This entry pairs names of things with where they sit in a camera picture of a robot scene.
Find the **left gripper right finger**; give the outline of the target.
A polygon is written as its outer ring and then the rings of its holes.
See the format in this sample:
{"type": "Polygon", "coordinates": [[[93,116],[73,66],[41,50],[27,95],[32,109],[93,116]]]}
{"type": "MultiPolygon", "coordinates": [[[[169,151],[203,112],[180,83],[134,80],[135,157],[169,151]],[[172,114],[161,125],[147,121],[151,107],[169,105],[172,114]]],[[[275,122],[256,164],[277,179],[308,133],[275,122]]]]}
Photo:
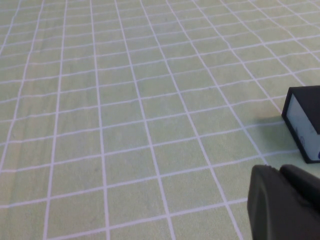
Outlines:
{"type": "Polygon", "coordinates": [[[279,171],[292,187],[319,212],[320,179],[292,164],[282,165],[279,171]]]}

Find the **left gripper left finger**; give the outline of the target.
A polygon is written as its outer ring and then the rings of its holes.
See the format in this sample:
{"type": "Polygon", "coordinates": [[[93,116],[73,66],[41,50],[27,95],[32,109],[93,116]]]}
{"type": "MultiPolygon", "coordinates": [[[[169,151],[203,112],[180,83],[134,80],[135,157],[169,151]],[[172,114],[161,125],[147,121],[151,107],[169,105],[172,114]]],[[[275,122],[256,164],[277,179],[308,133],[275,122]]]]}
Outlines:
{"type": "Polygon", "coordinates": [[[254,240],[320,238],[320,212],[274,167],[252,168],[247,212],[254,240]]]}

